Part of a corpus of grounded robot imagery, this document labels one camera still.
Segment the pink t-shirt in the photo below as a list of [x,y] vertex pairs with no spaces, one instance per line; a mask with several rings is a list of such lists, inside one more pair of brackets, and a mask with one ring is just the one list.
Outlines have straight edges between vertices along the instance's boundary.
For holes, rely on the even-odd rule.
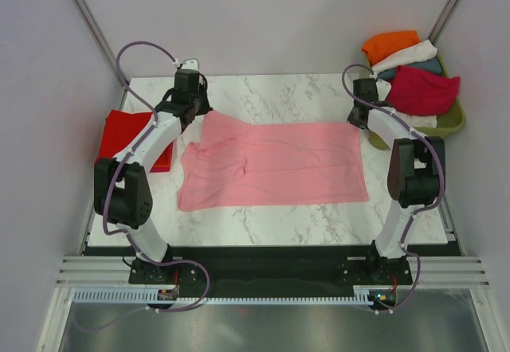
[[349,123],[249,124],[212,111],[182,168],[185,212],[369,199],[360,131]]

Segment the red t-shirt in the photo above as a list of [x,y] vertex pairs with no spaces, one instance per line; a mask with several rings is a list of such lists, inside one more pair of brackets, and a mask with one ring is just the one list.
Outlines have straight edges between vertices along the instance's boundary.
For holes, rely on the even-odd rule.
[[101,158],[112,158],[123,150],[149,123],[150,112],[127,113],[112,110],[105,120],[99,153]]

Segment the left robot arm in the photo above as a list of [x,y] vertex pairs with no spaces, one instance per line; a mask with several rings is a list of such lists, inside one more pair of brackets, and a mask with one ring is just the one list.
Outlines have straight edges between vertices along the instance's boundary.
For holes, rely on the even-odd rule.
[[207,88],[206,78],[197,69],[178,69],[174,87],[156,105],[141,132],[113,157],[100,158],[94,166],[94,210],[102,217],[104,234],[123,234],[158,283],[172,279],[175,264],[166,258],[170,246],[151,219],[147,172],[196,117],[212,110]]

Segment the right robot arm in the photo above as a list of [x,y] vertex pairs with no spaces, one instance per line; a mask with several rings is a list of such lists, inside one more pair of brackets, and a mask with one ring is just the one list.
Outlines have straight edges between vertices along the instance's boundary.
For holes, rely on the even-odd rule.
[[410,127],[379,100],[376,81],[361,78],[346,90],[354,99],[347,121],[379,136],[390,148],[387,190],[390,211],[375,239],[378,256],[365,263],[367,278],[377,284],[394,273],[391,260],[407,254],[416,216],[439,205],[445,192],[445,143]]

